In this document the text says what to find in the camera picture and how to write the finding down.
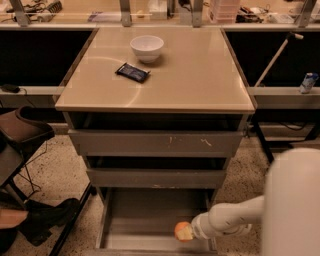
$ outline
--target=orange ball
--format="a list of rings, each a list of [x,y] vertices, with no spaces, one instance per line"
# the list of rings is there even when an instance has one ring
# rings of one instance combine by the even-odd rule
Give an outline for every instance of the orange ball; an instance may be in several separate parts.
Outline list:
[[[192,239],[192,238],[191,239],[181,239],[182,237],[190,237],[191,236],[189,229],[182,231],[188,225],[190,225],[189,222],[182,221],[182,222],[178,222],[176,224],[176,226],[174,227],[174,236],[180,242],[189,242]]]

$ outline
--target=floor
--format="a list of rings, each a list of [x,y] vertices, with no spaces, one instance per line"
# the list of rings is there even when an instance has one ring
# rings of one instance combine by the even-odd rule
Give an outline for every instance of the floor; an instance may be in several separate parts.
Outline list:
[[[241,202],[263,193],[268,162],[256,137],[243,138],[240,148],[230,163],[224,186],[218,191],[217,203]],[[51,205],[62,200],[80,198],[88,184],[85,165],[77,156],[71,141],[66,135],[56,135],[48,141],[47,152],[29,164],[33,182],[41,186],[41,191],[33,199]],[[17,180],[28,192],[30,185]],[[103,206],[98,195],[90,196],[82,213],[76,221],[66,243],[59,255],[84,255],[87,250],[95,248],[97,232]],[[5,256],[11,255],[49,255],[62,228],[51,229],[53,235],[41,246],[33,247],[25,238],[18,237]],[[259,255],[261,226],[254,225],[250,234],[243,237],[216,238],[219,255],[253,256]]]

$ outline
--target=shoe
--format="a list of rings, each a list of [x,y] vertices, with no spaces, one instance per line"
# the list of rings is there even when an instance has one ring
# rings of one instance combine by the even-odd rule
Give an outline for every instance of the shoe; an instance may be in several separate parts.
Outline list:
[[[78,199],[71,198],[52,208],[32,209],[18,230],[34,246],[39,246],[50,236],[50,228],[69,222],[80,207]]]

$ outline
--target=open drawer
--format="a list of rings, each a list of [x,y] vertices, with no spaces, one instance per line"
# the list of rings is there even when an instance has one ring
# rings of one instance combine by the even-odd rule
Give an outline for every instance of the open drawer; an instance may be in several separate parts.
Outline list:
[[[207,211],[210,191],[185,189],[109,189],[96,250],[85,255],[216,255],[213,241],[181,243],[179,221]]]

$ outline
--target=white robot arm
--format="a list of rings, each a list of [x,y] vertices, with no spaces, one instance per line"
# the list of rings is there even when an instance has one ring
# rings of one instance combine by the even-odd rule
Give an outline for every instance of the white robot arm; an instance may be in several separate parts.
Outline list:
[[[319,197],[320,150],[288,150],[270,166],[264,196],[217,204],[175,235],[182,241],[245,235],[262,221],[262,256],[319,255]]]

